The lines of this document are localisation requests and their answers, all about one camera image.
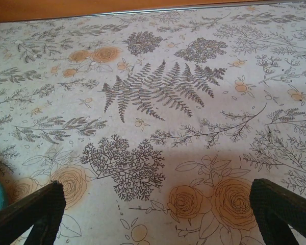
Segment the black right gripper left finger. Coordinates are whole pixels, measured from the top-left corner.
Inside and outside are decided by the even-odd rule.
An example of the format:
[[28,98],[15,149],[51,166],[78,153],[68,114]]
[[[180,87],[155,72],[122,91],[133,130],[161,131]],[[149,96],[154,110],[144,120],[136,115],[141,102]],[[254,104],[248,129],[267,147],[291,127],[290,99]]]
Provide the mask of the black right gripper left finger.
[[11,244],[30,229],[24,244],[53,244],[66,207],[63,185],[58,181],[0,211],[0,244]]

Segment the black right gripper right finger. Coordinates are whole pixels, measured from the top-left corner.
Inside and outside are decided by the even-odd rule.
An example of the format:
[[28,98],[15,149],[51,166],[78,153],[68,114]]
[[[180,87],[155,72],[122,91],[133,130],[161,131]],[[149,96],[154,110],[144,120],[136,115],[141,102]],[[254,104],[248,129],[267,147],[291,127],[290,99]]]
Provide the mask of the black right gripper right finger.
[[306,199],[268,179],[254,179],[250,206],[265,244],[298,244],[291,227],[306,238]]

